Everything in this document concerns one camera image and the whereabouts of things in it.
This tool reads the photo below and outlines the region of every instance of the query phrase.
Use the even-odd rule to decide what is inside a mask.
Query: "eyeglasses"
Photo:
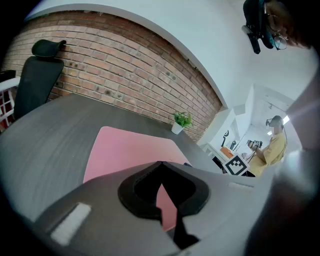
[[[280,19],[275,16],[275,15],[271,15],[271,14],[267,14],[266,15],[266,20],[268,21],[268,27],[272,30],[273,34],[275,34],[276,36],[273,38],[274,40],[274,46],[277,50],[284,50],[287,48],[287,41],[285,38],[283,38],[282,36],[279,35],[279,32],[282,29],[282,25],[280,22]]]

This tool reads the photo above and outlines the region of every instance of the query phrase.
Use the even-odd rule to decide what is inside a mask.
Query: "black pants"
[[[247,177],[256,177],[254,174],[252,174],[250,171],[246,171],[244,174],[242,174],[241,176],[247,176]]]

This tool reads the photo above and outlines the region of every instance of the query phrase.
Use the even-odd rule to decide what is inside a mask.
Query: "t-shirt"
[[[285,151],[286,137],[283,132],[280,132],[274,135],[270,144],[262,150],[266,163],[255,155],[249,162],[249,172],[256,177],[260,177],[267,166],[276,164],[284,157]]]

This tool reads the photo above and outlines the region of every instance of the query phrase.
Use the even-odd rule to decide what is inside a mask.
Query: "white flower pot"
[[[184,128],[177,124],[176,122],[174,122],[174,124],[172,125],[172,129],[171,131],[174,133],[174,134],[179,134]]]

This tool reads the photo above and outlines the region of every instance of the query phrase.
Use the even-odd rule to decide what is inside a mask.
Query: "pink desk pad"
[[[171,139],[105,126],[95,139],[83,182],[156,161],[190,164]],[[174,228],[177,209],[162,185],[157,194],[156,206],[162,210],[162,228],[165,231]]]

